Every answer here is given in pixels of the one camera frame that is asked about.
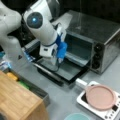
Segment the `white and blue gripper body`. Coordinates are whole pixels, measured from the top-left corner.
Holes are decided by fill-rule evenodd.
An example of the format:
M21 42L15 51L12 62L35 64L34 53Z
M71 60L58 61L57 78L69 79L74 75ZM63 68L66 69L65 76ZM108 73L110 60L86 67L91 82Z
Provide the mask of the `white and blue gripper body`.
M39 54L45 61L56 64L58 59L64 59L67 49L65 37L66 31L61 24L57 24L40 36Z

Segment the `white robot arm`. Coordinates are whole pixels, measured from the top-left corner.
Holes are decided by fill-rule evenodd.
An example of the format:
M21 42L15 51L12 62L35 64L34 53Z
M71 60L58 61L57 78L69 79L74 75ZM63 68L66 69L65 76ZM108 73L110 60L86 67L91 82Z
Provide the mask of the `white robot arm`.
M37 0L23 14L8 8L0 0L0 46L5 52L5 61L12 67L28 62L19 40L10 33L25 26L40 41L39 55L53 66L61 64L67 44L66 30L57 22L60 3L58 0Z

